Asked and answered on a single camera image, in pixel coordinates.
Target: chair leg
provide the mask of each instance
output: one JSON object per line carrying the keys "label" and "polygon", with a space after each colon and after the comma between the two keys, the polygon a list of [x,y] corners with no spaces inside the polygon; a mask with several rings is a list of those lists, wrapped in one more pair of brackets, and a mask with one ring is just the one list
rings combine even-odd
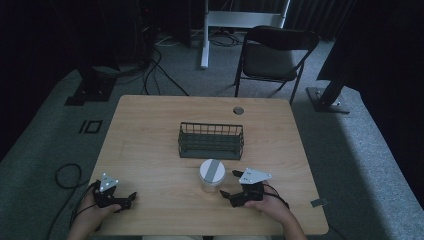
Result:
{"label": "chair leg", "polygon": [[277,91],[280,91],[280,90],[284,87],[284,85],[286,85],[286,83],[287,83],[287,82],[283,82],[283,83],[281,84],[281,86],[277,89]]}
{"label": "chair leg", "polygon": [[291,95],[290,101],[289,101],[290,105],[293,103],[294,95],[296,94],[297,86],[299,85],[300,77],[302,76],[304,64],[305,63],[302,63],[302,65],[300,66],[299,74],[297,74],[296,83],[294,84],[293,92],[292,92],[292,95]]}
{"label": "chair leg", "polygon": [[241,63],[241,58],[239,60],[239,64],[237,67],[237,73],[236,73],[236,78],[234,79],[234,83],[233,85],[236,85],[236,91],[234,93],[234,97],[238,97],[238,90],[240,87],[240,79],[241,79],[241,68],[242,68],[242,63]]}
{"label": "chair leg", "polygon": [[234,93],[234,97],[238,97],[238,89],[240,87],[240,78],[238,80],[236,80],[236,81],[237,81],[237,83],[235,83],[235,85],[236,85],[236,91]]}

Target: white cup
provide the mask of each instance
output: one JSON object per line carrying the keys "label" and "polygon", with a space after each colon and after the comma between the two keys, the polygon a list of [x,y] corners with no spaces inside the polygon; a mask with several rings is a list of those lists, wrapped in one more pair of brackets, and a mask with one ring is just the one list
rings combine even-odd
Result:
{"label": "white cup", "polygon": [[218,186],[225,179],[224,164],[216,159],[208,159],[200,166],[199,175],[202,181],[202,189],[205,192],[216,192]]}

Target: black wire basket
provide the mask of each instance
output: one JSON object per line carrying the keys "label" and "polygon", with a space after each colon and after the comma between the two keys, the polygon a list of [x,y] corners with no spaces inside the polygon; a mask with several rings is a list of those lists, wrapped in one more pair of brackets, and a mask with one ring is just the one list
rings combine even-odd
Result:
{"label": "black wire basket", "polygon": [[243,126],[182,122],[178,137],[180,157],[240,160]]}

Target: stand base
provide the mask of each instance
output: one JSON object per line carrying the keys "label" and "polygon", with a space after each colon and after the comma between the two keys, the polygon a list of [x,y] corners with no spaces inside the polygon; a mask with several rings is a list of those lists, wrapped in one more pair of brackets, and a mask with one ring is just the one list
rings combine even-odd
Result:
{"label": "stand base", "polygon": [[350,111],[346,107],[343,98],[339,96],[336,101],[330,106],[325,106],[320,103],[321,94],[324,92],[325,88],[316,88],[309,87],[306,88],[309,98],[311,99],[312,104],[316,112],[328,112],[328,113],[343,113],[349,114]]}
{"label": "stand base", "polygon": [[98,90],[92,92],[84,91],[84,81],[81,81],[74,96],[68,97],[65,106],[83,106],[85,102],[107,102],[109,101],[116,79],[104,80]]}

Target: white stand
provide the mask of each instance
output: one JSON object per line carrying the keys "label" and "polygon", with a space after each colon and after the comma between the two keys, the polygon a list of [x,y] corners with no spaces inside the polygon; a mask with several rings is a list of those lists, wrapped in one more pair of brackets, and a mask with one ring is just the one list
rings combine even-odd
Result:
{"label": "white stand", "polygon": [[209,0],[205,0],[205,26],[202,51],[201,68],[208,68],[209,61],[209,27],[238,27],[253,28],[259,25],[268,25],[282,28],[286,18],[290,0],[287,0],[281,13],[250,13],[250,12],[227,12],[209,11]]}

